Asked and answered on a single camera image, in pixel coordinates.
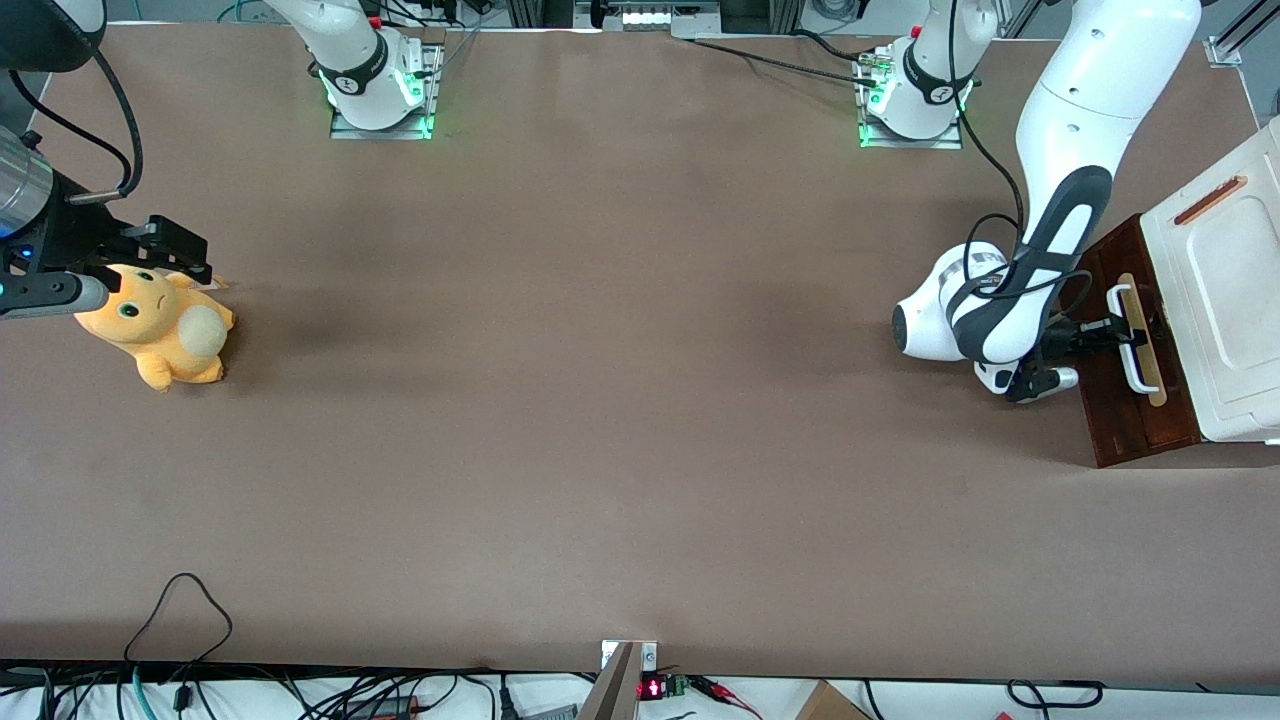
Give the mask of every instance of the logo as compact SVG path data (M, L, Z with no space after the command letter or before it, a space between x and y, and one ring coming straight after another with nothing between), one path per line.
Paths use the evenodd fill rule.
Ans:
M360 92L360 83L347 76L335 77L333 86L337 87L338 92L342 92L343 95L355 95Z

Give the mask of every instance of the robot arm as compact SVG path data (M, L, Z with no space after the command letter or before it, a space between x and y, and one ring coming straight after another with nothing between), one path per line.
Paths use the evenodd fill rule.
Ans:
M888 129L913 138L942 135L955 120L955 95L964 92L978 60L996 37L995 0L957 0L951 27L952 0L932 0L929 15L916 37L900 37L888 46L892 77L867 110ZM951 55L955 81L951 81Z
M330 102L356 128L392 127L425 101L412 77L422 72L421 41L375 31L358 0L268 4L306 41ZM104 0L0 0L0 69L69 72L96 56L106 70L97 51L105 24ZM137 184L141 150L127 184L88 192L54 169L38 142L35 133L19 138L0 128L0 318L101 307L119 290L111 263L210 282L204 238L161 215L131 227L106 209Z
M1009 391L1044 332L1062 277L1107 206L1129 140L1172 77L1199 15L1199 0L1076 1L1071 27L1018 123L1029 217L1014 258L1006 263L986 242L943 254L893 311L900 350L973 360L988 389Z
M422 72L422 42L369 24L360 0L265 0L289 20L316 60L329 101L360 129L385 129L422 105L408 79Z

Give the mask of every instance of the white box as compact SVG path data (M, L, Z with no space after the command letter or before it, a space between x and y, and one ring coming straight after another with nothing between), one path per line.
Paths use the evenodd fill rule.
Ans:
M1201 433L1280 445L1280 118L1142 217Z

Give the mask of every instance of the stuffed animal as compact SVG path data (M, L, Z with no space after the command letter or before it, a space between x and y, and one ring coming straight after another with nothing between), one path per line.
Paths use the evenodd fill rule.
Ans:
M236 314L192 290L182 273L111 265L120 291L106 305L76 319L92 334L128 352L148 386L169 392L173 380L214 383L223 379L218 357Z

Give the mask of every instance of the drawer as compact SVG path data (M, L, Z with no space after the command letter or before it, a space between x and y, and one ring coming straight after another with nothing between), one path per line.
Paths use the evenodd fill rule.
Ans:
M1076 357L1080 397L1093 441L1093 456L1100 468L1202 442L1139 218L1129 218L1084 252L1079 266L1093 273L1093 287L1071 319L1091 322L1106 318L1106 291L1116 284L1120 275L1130 273L1137 281L1138 299L1146 313L1151 345L1169 400L1155 407L1147 396L1129 389L1119 352ZM1064 288L1065 301L1074 297L1080 282L1073 281Z

